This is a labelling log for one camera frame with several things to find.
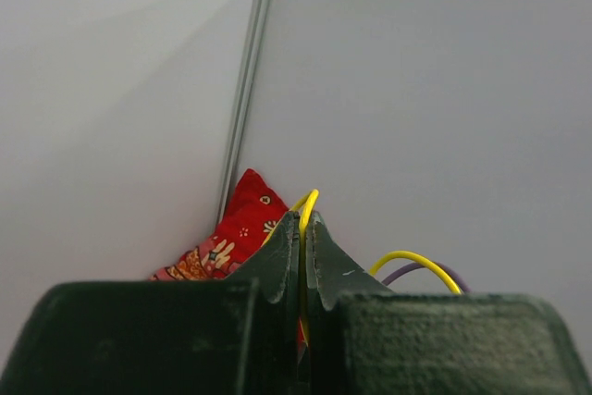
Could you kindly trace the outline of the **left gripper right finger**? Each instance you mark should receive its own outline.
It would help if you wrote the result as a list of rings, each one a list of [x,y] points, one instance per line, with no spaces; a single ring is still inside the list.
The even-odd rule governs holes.
[[[304,235],[304,294],[308,319],[310,389],[313,394],[367,393],[356,380],[377,346],[364,305],[393,291],[357,264],[333,240],[320,213],[312,212]]]

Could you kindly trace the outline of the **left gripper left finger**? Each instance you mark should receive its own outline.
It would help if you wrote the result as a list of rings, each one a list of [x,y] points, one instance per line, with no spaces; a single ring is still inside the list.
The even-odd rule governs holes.
[[[299,347],[300,217],[289,211],[228,281],[248,287],[238,361],[239,389],[288,389]]]

